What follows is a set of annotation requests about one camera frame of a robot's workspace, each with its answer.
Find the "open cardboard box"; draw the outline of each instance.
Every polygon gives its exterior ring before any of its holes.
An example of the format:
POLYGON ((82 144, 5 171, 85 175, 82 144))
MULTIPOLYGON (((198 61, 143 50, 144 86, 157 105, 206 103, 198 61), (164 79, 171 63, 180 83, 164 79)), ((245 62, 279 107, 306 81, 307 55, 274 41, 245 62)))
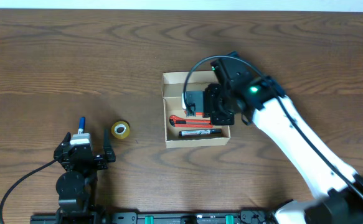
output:
MULTIPOLYGON (((188 117, 182 109, 182 87, 188 72, 163 73, 162 96, 164 107, 164 140, 166 148, 175 147, 199 147, 199 146, 223 146, 231 138, 229 126, 214 126, 221 128, 222 134, 202 135, 188 138, 179 137, 179 131, 194 130, 202 128, 176 128, 173 127, 169 118, 176 115, 184 119, 208 119, 202 116, 188 117)), ((217 83, 217 78, 213 71, 194 72, 188 81, 188 90, 205 90, 208 84, 217 83)))

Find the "green led light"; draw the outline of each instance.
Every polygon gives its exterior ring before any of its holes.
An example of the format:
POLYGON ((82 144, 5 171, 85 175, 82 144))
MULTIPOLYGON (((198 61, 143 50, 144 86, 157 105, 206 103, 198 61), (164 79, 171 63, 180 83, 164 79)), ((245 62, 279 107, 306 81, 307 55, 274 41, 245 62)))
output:
POLYGON ((252 93, 256 93, 256 92, 258 91, 258 88, 257 88, 257 87, 255 87, 255 86, 251 86, 251 87, 250 87, 250 91, 251 91, 252 93))

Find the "red utility knife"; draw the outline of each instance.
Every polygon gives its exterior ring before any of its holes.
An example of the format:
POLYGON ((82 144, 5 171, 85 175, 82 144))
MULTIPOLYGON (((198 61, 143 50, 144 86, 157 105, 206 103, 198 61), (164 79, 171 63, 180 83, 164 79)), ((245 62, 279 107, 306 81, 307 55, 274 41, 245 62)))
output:
POLYGON ((199 119, 182 119, 176 115, 170 116, 170 124, 173 127, 183 127, 183 128, 213 128, 213 124, 210 120, 199 120, 199 119))

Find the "box flap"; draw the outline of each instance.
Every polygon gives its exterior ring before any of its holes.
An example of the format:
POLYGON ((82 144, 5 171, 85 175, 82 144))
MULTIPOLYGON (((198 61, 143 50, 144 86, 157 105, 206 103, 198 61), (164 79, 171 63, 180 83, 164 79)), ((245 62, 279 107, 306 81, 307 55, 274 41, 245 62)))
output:
MULTIPOLYGON (((162 96, 180 97, 188 72, 163 73, 162 96)), ((213 71, 194 72, 188 80, 187 90, 205 90, 209 83, 217 83, 213 71)))

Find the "wood grain surface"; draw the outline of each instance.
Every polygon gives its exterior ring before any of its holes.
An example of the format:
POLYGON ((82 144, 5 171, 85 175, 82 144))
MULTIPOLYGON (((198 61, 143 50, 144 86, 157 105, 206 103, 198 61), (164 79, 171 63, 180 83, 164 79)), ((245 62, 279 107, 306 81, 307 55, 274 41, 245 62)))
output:
MULTIPOLYGON (((117 162, 100 172, 98 203, 141 212, 239 210, 311 200, 298 171, 254 126, 236 122, 226 146, 166 149, 161 76, 238 50, 288 92, 322 140, 363 173, 363 14, 0 10, 0 201, 21 176, 52 159, 87 118, 117 162)), ((59 164, 25 180, 4 207, 7 223, 58 208, 59 164)))

